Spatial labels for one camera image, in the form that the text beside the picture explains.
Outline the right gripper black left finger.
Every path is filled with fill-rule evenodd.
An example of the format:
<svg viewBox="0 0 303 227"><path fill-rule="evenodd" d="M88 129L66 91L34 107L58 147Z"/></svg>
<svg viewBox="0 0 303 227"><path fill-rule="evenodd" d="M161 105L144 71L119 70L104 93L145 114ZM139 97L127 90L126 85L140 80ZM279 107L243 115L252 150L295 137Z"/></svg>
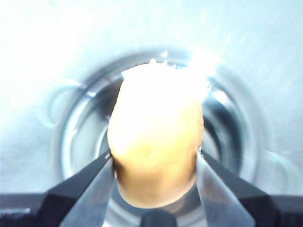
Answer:
<svg viewBox="0 0 303 227"><path fill-rule="evenodd" d="M43 193L1 194L2 227L100 227L113 188L113 159L106 152Z"/></svg>

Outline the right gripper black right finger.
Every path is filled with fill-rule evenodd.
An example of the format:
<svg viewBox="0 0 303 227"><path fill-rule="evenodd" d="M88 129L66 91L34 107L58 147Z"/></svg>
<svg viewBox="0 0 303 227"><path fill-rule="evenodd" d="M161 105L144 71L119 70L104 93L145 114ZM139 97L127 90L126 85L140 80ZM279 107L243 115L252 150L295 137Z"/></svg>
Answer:
<svg viewBox="0 0 303 227"><path fill-rule="evenodd" d="M229 171L201 148L196 187L209 227L301 227L301 196L269 195Z"/></svg>

